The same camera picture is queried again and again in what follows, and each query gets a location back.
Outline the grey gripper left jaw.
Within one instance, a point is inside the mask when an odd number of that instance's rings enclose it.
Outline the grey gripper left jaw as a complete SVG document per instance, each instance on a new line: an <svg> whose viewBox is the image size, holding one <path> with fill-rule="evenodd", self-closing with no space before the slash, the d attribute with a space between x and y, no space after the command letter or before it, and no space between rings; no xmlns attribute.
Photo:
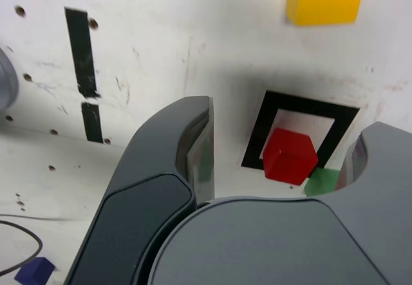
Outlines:
<svg viewBox="0 0 412 285"><path fill-rule="evenodd" d="M67 284L147 284L171 231L196 208L186 157L210 99L185 97L150 117L126 147L66 277Z"/></svg>

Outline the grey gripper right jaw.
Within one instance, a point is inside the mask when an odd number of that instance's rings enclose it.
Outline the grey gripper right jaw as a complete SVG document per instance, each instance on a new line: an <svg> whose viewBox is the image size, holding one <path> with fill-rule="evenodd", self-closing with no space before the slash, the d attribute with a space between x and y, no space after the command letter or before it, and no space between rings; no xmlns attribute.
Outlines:
<svg viewBox="0 0 412 285"><path fill-rule="evenodd" d="M410 284L411 134L377 122L312 198L222 198L180 223L150 284Z"/></svg>

